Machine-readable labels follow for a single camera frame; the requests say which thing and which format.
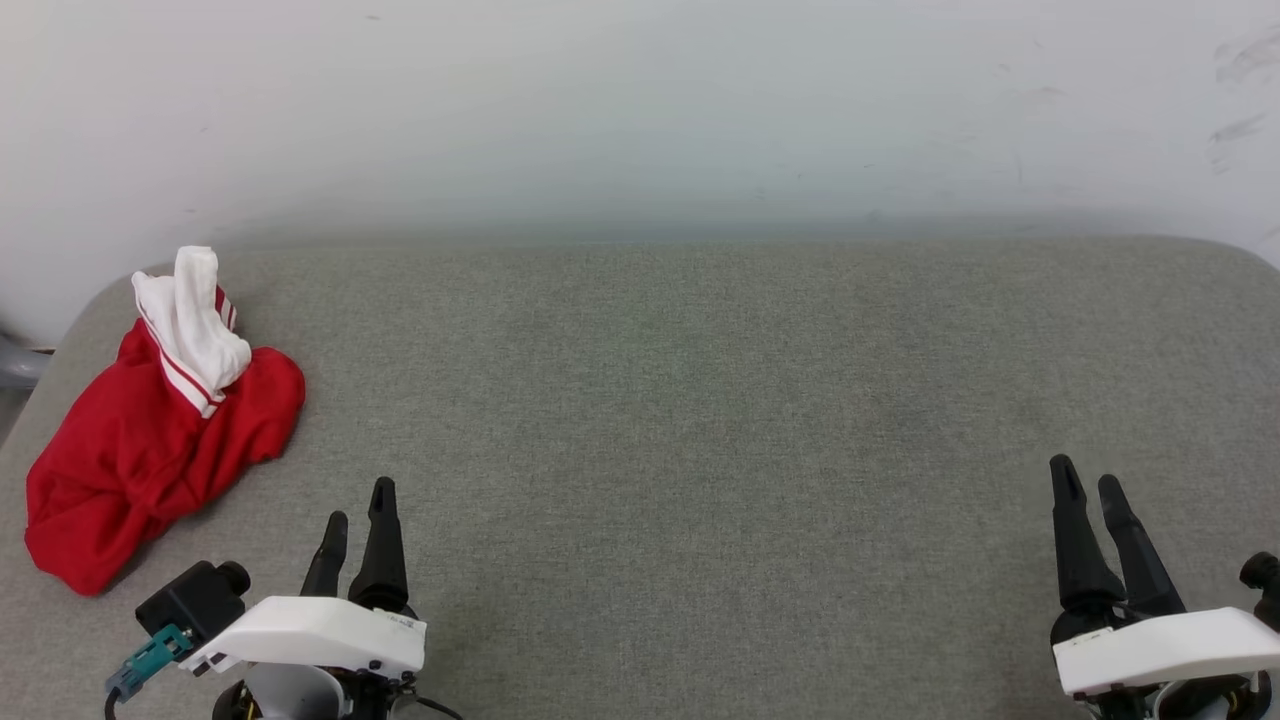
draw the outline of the gray table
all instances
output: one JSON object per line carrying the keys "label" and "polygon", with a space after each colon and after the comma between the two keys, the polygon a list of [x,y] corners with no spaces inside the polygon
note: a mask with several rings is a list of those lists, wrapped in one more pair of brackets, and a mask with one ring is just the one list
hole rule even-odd
{"label": "gray table", "polygon": [[[1240,564],[1280,551],[1280,282],[1239,250],[224,254],[223,284],[306,373],[289,450],[102,597],[35,570],[27,469],[134,318],[127,283],[95,300],[0,451],[6,716],[100,717],[132,609],[196,560],[296,593],[334,509],[360,557],[380,474],[425,691],[468,720],[1082,717],[1047,646],[1056,452],[1124,480],[1194,609],[1249,606]],[[120,717],[207,717],[228,682],[172,670]]]}

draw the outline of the red and white garment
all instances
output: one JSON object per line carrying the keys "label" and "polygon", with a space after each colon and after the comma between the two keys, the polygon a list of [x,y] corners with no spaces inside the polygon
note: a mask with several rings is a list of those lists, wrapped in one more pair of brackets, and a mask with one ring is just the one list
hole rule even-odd
{"label": "red and white garment", "polygon": [[102,592],[145,542],[283,452],[302,372],[234,333],[207,247],[173,277],[133,275],[138,319],[27,475],[27,548],[81,594]]}

